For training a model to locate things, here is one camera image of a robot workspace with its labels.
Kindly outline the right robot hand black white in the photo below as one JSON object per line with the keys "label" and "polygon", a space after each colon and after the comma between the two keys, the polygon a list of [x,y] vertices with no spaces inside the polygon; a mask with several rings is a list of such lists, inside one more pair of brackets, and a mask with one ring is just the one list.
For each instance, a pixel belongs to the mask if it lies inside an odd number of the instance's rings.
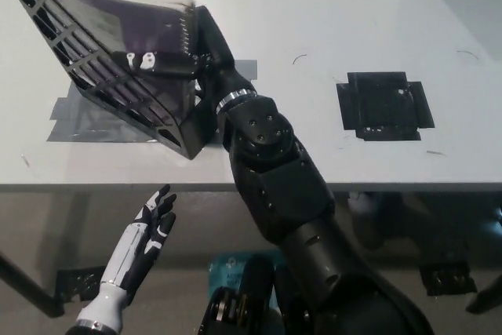
{"label": "right robot hand black white", "polygon": [[209,10],[195,8],[190,21],[187,51],[174,49],[170,40],[154,49],[115,51],[112,60],[178,102],[182,93],[195,93],[191,83],[197,82],[216,113],[256,96],[251,82],[236,70],[230,48]]}

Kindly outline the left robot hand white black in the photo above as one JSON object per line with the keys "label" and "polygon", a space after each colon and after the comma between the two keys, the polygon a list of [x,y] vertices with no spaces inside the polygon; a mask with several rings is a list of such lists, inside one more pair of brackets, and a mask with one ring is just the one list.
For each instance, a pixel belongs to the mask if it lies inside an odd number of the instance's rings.
{"label": "left robot hand white black", "polygon": [[133,299],[146,278],[176,221],[176,195],[168,184],[157,190],[127,225],[108,261],[101,282],[126,291]]}

